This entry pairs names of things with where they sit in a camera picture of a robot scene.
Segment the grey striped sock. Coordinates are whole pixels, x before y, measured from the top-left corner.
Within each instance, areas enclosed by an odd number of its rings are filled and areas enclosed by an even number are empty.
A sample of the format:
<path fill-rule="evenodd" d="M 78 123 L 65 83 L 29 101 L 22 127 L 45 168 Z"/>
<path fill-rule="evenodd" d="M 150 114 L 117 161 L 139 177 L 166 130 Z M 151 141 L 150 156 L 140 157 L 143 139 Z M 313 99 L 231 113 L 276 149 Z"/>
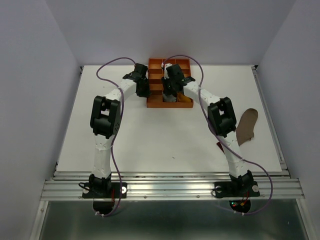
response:
<path fill-rule="evenodd" d="M 175 103 L 177 101 L 176 96 L 172 94 L 166 95 L 164 92 L 162 93 L 162 98 L 163 98 L 163 101 L 167 103 Z"/>

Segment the taupe maroon-cuffed sock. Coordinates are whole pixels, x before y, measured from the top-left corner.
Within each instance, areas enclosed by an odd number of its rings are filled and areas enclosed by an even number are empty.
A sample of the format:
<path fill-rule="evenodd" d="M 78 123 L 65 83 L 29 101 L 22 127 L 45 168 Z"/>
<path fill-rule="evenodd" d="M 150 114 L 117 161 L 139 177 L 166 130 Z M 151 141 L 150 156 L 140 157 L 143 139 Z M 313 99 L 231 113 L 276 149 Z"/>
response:
<path fill-rule="evenodd" d="M 248 108 L 241 116 L 236 127 L 235 135 L 239 146 L 251 141 L 254 136 L 254 128 L 257 123 L 259 113 L 254 108 Z"/>

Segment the mustard yellow sock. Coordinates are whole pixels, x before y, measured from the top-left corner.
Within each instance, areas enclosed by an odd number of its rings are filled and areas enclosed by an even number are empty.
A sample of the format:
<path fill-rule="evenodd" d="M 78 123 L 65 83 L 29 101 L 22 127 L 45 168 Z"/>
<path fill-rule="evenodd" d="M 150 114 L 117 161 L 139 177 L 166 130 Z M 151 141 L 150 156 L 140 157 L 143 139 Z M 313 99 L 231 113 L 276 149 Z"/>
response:
<path fill-rule="evenodd" d="M 177 101 L 180 103 L 192 103 L 193 100 L 187 96 L 185 96 L 183 93 L 178 92 L 177 93 Z"/>

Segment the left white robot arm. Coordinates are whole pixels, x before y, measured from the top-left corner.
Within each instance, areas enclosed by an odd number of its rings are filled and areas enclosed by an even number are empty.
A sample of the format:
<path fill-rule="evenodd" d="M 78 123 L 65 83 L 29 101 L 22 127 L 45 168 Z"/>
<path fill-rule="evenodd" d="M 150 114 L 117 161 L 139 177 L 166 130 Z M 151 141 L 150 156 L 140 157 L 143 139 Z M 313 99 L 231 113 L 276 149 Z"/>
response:
<path fill-rule="evenodd" d="M 147 71 L 146 65 L 135 64 L 134 70 L 123 76 L 116 89 L 93 100 L 90 127 L 94 134 L 95 150 L 88 187 L 100 197 L 111 193 L 111 149 L 120 129 L 125 100 L 133 94 L 142 98 L 151 94 Z"/>

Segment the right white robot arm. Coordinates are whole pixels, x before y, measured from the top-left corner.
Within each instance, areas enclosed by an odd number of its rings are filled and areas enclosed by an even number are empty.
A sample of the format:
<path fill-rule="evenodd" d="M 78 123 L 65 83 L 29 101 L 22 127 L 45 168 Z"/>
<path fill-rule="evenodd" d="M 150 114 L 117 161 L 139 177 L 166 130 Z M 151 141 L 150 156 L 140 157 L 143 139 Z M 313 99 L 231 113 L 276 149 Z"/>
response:
<path fill-rule="evenodd" d="M 220 98 L 205 89 L 191 76 L 185 76 L 178 64 L 163 63 L 161 79 L 166 96 L 181 93 L 198 103 L 204 113 L 209 130 L 222 145 L 228 162 L 229 181 L 216 181 L 212 195 L 216 198 L 260 196 L 259 187 L 247 163 L 241 158 L 236 136 L 236 116 L 232 101 Z"/>

